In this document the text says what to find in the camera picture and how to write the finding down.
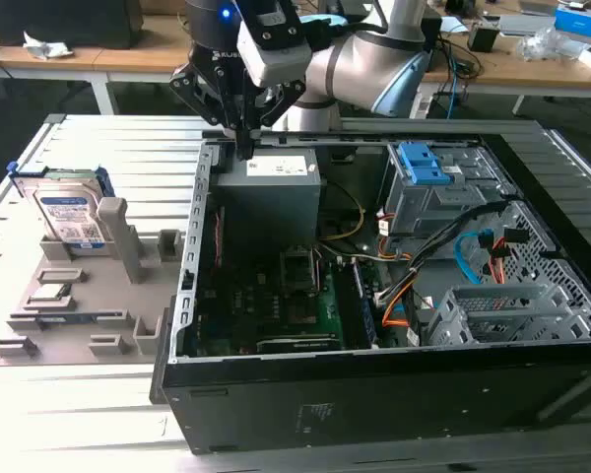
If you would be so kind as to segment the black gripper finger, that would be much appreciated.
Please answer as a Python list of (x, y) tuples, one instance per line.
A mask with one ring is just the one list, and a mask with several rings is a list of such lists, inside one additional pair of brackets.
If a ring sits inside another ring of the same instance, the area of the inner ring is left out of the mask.
[(271, 127), (306, 91), (303, 78), (268, 88), (255, 86), (248, 80), (248, 158), (251, 159), (262, 126)]
[(240, 161), (249, 159), (249, 129), (243, 120), (242, 69), (233, 62), (187, 62), (170, 77), (175, 95), (206, 122), (221, 125), (235, 142)]

